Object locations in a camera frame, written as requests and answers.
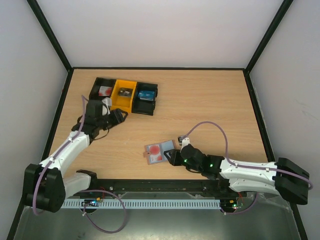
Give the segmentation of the black stripe back card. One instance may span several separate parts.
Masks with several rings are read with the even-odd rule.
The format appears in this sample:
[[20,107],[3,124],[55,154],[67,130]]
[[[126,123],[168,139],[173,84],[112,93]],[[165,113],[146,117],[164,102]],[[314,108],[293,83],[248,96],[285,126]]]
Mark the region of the black stripe back card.
[[127,97],[130,98],[133,94],[133,89],[132,88],[125,88],[125,87],[121,87],[118,90],[118,96],[120,97]]

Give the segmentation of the white red holder card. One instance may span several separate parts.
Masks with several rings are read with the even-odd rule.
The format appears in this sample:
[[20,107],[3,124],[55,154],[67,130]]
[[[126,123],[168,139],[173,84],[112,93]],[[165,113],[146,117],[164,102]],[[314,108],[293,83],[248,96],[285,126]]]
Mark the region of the white red holder card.
[[113,91],[112,86],[100,86],[98,90],[98,95],[100,97],[110,97]]

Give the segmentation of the blue VIP card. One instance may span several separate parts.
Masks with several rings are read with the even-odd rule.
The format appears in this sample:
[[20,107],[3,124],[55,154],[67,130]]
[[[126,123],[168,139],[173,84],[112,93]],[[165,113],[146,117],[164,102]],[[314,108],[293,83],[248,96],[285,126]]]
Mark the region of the blue VIP card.
[[151,90],[140,90],[137,94],[137,97],[140,100],[145,100],[145,101],[153,101],[155,97],[155,91]]

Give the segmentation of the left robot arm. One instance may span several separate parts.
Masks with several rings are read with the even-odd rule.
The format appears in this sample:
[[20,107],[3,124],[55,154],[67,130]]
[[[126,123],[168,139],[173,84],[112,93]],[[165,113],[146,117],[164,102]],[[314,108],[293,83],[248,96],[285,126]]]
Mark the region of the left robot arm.
[[65,173],[101,131],[110,131],[127,116],[128,112],[120,108],[111,110],[106,98],[82,100],[82,115],[66,140],[46,159],[39,164],[30,164],[24,171],[22,197],[36,216],[44,211],[55,213],[65,199],[97,186],[95,172],[81,169],[71,177],[65,177]]

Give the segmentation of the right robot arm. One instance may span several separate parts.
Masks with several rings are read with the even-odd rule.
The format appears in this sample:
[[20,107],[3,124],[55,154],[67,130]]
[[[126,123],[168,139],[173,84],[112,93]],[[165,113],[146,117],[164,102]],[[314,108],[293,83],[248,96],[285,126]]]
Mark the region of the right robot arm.
[[233,192],[259,192],[281,196],[297,205],[308,203],[310,175],[287,158],[267,163],[237,161],[206,155],[191,144],[180,150],[166,150],[164,155],[172,166],[184,166],[209,180],[222,180],[218,191],[224,196]]

